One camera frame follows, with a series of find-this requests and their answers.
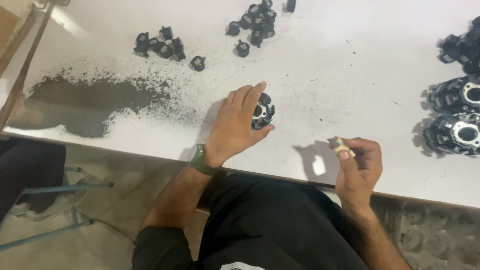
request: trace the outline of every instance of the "concrete floor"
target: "concrete floor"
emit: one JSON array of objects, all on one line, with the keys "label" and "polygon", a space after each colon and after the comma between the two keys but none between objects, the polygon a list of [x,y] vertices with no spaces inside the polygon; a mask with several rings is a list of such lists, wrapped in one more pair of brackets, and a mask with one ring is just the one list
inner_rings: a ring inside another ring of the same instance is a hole
[{"label": "concrete floor", "polygon": [[[135,239],[152,200],[184,166],[182,162],[130,157],[81,147],[67,147],[65,166],[81,167],[90,183],[113,182],[110,189],[89,190],[79,211],[115,225]],[[69,173],[70,182],[81,175]],[[208,214],[197,212],[185,230],[198,257]],[[69,211],[40,223],[9,216],[0,231],[0,244],[59,229],[71,224]],[[133,243],[101,224],[83,227],[0,252],[0,269],[129,270]]]}]

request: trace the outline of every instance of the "hand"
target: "hand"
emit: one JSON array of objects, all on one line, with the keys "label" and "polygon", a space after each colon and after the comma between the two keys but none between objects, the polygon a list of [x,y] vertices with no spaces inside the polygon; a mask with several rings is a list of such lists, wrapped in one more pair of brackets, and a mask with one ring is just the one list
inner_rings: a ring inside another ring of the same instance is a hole
[{"label": "hand", "polygon": [[204,161],[211,167],[219,167],[230,157],[254,146],[265,138],[273,125],[261,130],[252,130],[252,116],[266,82],[255,87],[244,86],[231,91],[223,99],[213,123],[210,136],[205,142]]},{"label": "hand", "polygon": [[356,156],[353,158],[346,150],[338,152],[340,170],[335,190],[347,218],[355,223],[365,222],[375,217],[370,196],[383,169],[380,145],[362,138],[342,140]]}]

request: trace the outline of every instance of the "white table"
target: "white table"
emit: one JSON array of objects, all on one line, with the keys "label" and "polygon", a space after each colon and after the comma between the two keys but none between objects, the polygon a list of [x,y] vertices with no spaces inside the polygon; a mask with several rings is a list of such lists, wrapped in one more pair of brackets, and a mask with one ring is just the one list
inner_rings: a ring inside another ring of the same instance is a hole
[{"label": "white table", "polygon": [[[105,99],[90,91],[86,93],[92,103],[99,104],[72,106],[64,105],[64,94],[59,94],[58,99],[36,103],[34,108],[16,108],[26,123],[22,129],[7,126],[3,132],[186,160],[188,150],[206,138],[217,101],[240,86],[265,80],[265,92],[276,108],[276,129],[225,167],[334,184],[338,164],[326,148],[326,139],[360,136],[382,146],[384,172],[376,192],[480,207],[478,160],[426,156],[418,146],[422,138],[413,141],[415,132],[422,129],[412,131],[431,113],[421,106],[426,100],[423,91],[464,76],[458,63],[443,64],[436,58],[436,43],[450,33],[466,32],[468,22],[480,15],[480,2],[299,0],[290,14],[275,1],[276,35],[240,58],[234,48],[251,31],[228,37],[225,29],[253,2],[83,0],[56,9],[32,61],[25,93],[43,76],[54,77],[64,68],[64,77],[70,81],[92,82],[110,72],[116,81],[147,78],[157,90],[159,83],[152,80],[168,78],[170,86],[164,92],[171,99],[161,99],[165,108],[150,110],[148,115],[148,108],[138,114],[112,112],[108,132],[102,138],[86,138],[78,133],[85,133],[83,127],[98,132]],[[174,36],[183,40],[187,59],[179,64],[153,52],[148,59],[133,54],[137,35],[148,31],[150,37],[156,36],[162,25],[171,26]],[[15,70],[24,60],[22,54],[28,50],[26,43],[34,35],[32,30],[0,79],[0,98],[10,90],[18,74]],[[196,55],[206,57],[202,72],[187,65]],[[61,90],[69,96],[78,88],[65,84]],[[131,94],[119,94],[119,98]],[[52,115],[62,124],[55,124]],[[55,126],[42,128],[44,123]]]}]

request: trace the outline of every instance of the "black pants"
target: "black pants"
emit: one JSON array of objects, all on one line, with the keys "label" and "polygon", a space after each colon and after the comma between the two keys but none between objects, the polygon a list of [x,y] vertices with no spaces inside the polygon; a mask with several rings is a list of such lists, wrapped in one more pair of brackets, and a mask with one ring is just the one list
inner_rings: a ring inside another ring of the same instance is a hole
[{"label": "black pants", "polygon": [[26,187],[60,186],[66,148],[62,145],[13,138],[0,141],[0,222],[17,199],[37,213],[51,206],[57,193],[30,194]]}]

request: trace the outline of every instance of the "chair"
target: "chair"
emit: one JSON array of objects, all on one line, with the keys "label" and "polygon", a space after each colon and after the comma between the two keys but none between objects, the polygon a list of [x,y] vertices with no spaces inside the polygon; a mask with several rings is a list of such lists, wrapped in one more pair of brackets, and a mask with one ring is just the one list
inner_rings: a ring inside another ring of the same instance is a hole
[{"label": "chair", "polygon": [[[64,173],[63,173],[63,185],[53,186],[53,187],[26,188],[26,189],[23,190],[21,195],[48,193],[48,192],[75,191],[75,190],[85,190],[85,189],[88,190],[88,189],[91,189],[91,188],[111,188],[111,187],[113,187],[113,183],[106,183],[106,184],[73,184],[73,185],[70,185],[68,183],[67,172],[69,172],[69,171],[81,172],[82,169],[81,168],[65,167],[63,169],[63,171],[64,171]],[[48,232],[48,233],[41,233],[41,234],[30,236],[30,237],[27,237],[27,238],[24,238],[24,239],[16,240],[16,241],[13,241],[13,242],[10,242],[10,243],[2,244],[2,245],[0,245],[0,251],[4,251],[4,250],[10,249],[10,248],[15,247],[15,246],[19,246],[19,245],[23,245],[23,244],[26,244],[26,243],[36,241],[36,240],[41,239],[41,238],[55,236],[57,234],[60,234],[60,233],[66,232],[66,231],[70,231],[70,230],[73,230],[73,229],[77,229],[77,228],[80,228],[80,227],[85,227],[85,226],[93,224],[93,220],[91,220],[91,219],[86,219],[86,220],[81,221],[81,222],[78,221],[77,208],[75,207],[75,205],[70,208],[70,213],[72,215],[72,225],[67,226],[65,228],[58,229],[58,230],[54,230],[54,231],[51,231],[51,232]]]}]

